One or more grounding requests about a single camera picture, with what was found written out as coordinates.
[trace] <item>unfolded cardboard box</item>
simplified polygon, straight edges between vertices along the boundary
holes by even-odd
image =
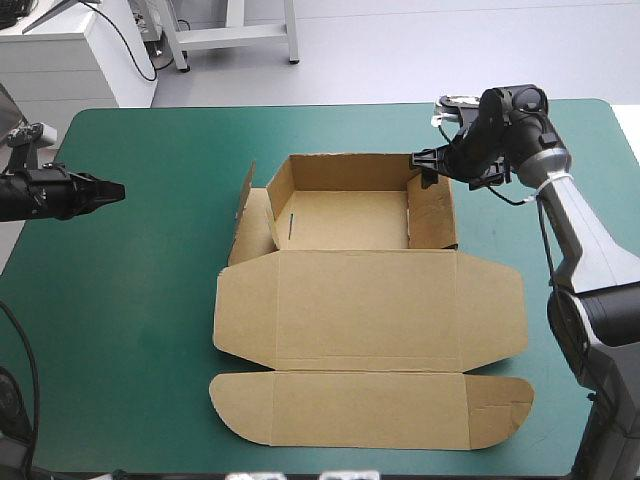
[[[519,428],[531,386],[464,372],[526,347],[522,281],[446,249],[457,244],[447,181],[422,190],[408,155],[370,154],[291,156],[266,190],[248,181],[214,344],[274,371],[211,382],[234,432],[468,450]]]

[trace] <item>box side wall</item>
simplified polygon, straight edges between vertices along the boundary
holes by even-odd
[[[291,155],[296,190],[404,191],[417,170],[409,154]]]
[[[448,178],[423,189],[420,175],[407,183],[409,248],[456,248],[456,222]]]

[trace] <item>metal frame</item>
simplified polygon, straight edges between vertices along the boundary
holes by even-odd
[[[140,15],[144,19],[146,30],[140,30],[140,36],[143,42],[157,42],[162,36],[162,27],[156,23],[156,18],[153,15],[152,10],[149,8],[148,0],[134,0],[133,4],[129,1],[131,9],[134,9],[135,4],[140,10]]]
[[[157,0],[156,4],[176,67],[181,72],[188,72],[190,68],[185,57],[189,50],[241,47],[264,43],[288,43],[289,62],[297,64],[300,57],[294,0],[283,1],[285,16],[283,24],[247,26],[244,23],[245,0],[227,0],[225,27],[188,31],[180,29],[171,0]]]

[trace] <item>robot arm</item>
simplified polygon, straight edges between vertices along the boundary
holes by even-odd
[[[457,121],[460,130],[447,145],[413,155],[423,187],[437,182],[438,174],[471,189],[499,185],[513,171],[536,189],[560,245],[563,260],[551,273],[549,322],[578,383],[596,392],[572,474],[580,480],[635,478],[640,259],[615,243],[576,188],[571,156],[547,116],[541,89],[493,88],[479,100],[443,97],[436,113],[437,126]]]

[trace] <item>white floor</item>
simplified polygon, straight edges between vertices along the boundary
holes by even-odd
[[[174,0],[192,28],[224,1]],[[433,101],[536,83],[551,98],[615,105],[640,159],[640,0],[296,0],[301,62],[285,45],[190,52],[160,72],[154,107]],[[281,22],[282,0],[247,0],[247,23]],[[20,223],[0,225],[0,268]]]

